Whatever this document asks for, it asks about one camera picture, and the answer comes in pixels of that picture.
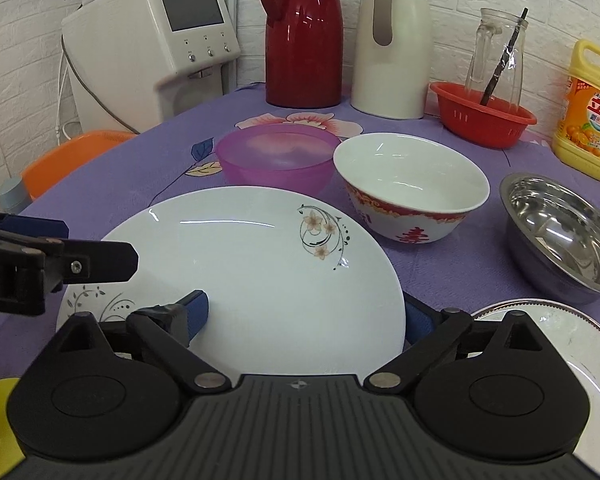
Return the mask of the red thermos jug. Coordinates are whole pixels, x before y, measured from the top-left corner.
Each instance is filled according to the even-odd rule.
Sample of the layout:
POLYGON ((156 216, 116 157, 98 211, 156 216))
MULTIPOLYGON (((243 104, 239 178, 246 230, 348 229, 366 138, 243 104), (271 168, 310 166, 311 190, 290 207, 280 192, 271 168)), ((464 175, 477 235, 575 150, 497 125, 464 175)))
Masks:
POLYGON ((324 108, 342 95, 340 0, 261 0, 265 99, 288 108, 324 108))

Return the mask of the white thermos jug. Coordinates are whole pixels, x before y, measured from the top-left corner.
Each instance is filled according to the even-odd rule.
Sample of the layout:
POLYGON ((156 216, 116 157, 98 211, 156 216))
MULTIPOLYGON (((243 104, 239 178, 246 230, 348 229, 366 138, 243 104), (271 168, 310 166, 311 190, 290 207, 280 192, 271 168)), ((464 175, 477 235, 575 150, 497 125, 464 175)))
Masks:
POLYGON ((429 0, 362 0, 351 105, 377 117, 421 118, 425 114, 432 52, 429 0))

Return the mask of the white water dispenser machine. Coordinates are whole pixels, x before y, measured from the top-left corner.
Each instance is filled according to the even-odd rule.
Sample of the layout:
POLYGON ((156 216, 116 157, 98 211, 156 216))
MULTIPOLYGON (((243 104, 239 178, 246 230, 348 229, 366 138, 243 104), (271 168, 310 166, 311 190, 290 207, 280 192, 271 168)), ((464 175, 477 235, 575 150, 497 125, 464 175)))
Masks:
POLYGON ((83 131, 142 133, 237 86, 236 0, 94 0, 61 24, 83 131))

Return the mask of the white silver-rimmed plate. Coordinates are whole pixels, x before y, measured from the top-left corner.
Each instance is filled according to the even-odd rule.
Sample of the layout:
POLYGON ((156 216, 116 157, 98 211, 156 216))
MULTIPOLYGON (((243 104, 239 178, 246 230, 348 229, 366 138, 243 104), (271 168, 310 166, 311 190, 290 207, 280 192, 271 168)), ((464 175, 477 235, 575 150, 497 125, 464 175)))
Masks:
POLYGON ((542 299, 502 301, 478 310, 474 318, 499 321, 513 310, 530 315, 585 388, 590 418, 574 454, 600 474, 600 324, 573 307, 542 299))

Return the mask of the yellow detergent bottle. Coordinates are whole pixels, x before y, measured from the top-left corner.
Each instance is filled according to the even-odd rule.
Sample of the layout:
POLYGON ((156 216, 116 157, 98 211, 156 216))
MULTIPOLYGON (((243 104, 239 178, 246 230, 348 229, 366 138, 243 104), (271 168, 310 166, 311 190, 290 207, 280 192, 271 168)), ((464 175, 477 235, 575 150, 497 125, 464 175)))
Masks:
POLYGON ((600 46, 586 39, 572 49, 552 150, 564 164, 600 181, 600 46))

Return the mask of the purple plastic bowl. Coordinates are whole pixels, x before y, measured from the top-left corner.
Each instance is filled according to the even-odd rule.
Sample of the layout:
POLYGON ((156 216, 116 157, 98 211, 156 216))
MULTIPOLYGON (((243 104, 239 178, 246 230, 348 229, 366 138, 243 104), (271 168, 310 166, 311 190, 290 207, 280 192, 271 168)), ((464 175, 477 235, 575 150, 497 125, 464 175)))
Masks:
POLYGON ((304 125, 265 125, 235 130, 215 145, 231 185, 281 188, 315 196, 332 180, 334 134, 304 125))

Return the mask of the orange plastic stool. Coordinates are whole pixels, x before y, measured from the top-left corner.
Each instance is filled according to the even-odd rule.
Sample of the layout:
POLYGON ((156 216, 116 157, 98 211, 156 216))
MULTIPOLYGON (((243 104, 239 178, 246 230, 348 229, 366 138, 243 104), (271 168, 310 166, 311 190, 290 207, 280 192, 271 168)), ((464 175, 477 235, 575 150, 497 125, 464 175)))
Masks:
POLYGON ((134 133, 123 131, 82 133, 31 162, 22 173, 24 185, 32 200, 37 200, 74 170, 133 138, 134 133))

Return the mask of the red plastic basket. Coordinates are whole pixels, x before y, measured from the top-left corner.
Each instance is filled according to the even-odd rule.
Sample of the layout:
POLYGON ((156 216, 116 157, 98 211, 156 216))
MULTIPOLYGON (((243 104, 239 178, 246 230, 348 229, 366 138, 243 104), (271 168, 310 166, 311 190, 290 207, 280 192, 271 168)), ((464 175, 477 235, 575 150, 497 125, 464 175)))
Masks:
POLYGON ((524 130, 538 121, 530 110, 500 98, 491 98, 487 106, 481 105, 482 93, 467 90, 462 84, 437 81, 430 84, 430 90, 438 99, 442 125, 484 148, 511 148, 524 130))

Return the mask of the stainless steel bowl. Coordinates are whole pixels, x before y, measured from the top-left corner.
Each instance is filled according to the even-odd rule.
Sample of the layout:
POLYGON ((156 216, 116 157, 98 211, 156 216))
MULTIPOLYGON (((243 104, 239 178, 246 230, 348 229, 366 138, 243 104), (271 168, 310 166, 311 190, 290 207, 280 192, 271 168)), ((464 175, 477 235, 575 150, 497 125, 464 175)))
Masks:
POLYGON ((500 196, 507 246, 524 277, 573 307, 600 300, 600 210, 539 174, 509 174, 500 196))

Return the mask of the purple floral tablecloth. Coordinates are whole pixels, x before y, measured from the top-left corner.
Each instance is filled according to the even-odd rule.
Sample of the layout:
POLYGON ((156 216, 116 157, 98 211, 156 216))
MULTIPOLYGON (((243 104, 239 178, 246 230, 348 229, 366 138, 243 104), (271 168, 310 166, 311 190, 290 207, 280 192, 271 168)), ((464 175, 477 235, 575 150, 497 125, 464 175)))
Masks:
MULTIPOLYGON (((396 120, 365 115, 342 102, 336 118, 356 122, 364 132, 400 132, 445 144, 475 162, 491 185, 488 202, 451 235, 427 245, 404 245, 383 238, 380 244, 396 268, 402 287, 434 308, 474 312, 489 304, 538 298, 520 274, 506 246, 506 212, 498 196, 501 180, 512 172, 547 176, 600 208, 600 181, 562 164, 549 148, 520 142, 501 152, 468 143, 442 127, 437 118, 396 120)), ((219 139, 238 122, 287 110, 265 102, 260 84, 250 84, 221 99, 204 103, 148 130, 76 170, 36 200, 31 217, 66 222, 79 240, 99 240, 146 207, 198 188, 224 184, 222 174, 189 177, 192 148, 219 139)), ((0 314, 0 379, 20 376, 56 330, 61 296, 50 296, 38 318, 0 314)))

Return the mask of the large white floral plate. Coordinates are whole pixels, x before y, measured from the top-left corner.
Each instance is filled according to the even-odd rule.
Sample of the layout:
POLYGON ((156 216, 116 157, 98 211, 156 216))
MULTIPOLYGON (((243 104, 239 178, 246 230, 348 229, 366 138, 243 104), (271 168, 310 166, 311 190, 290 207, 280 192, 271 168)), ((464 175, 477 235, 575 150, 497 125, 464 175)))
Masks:
POLYGON ((136 273, 125 283, 69 286, 59 322, 82 311, 121 321, 198 289, 209 315, 190 350, 232 379, 366 377, 403 349, 403 292, 386 253, 315 198, 209 188, 139 212, 110 238, 135 248, 136 273))

